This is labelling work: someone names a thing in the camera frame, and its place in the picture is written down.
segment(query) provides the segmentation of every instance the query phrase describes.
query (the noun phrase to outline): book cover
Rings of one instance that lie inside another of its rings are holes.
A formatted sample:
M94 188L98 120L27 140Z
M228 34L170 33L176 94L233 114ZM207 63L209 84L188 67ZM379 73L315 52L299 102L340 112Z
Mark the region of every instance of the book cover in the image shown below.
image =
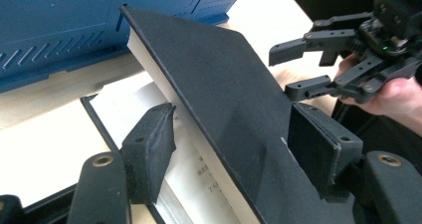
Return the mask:
M189 135L205 139L197 149L242 222L352 222L350 205L319 200L289 152L291 102L240 33L121 12L132 28L129 48Z

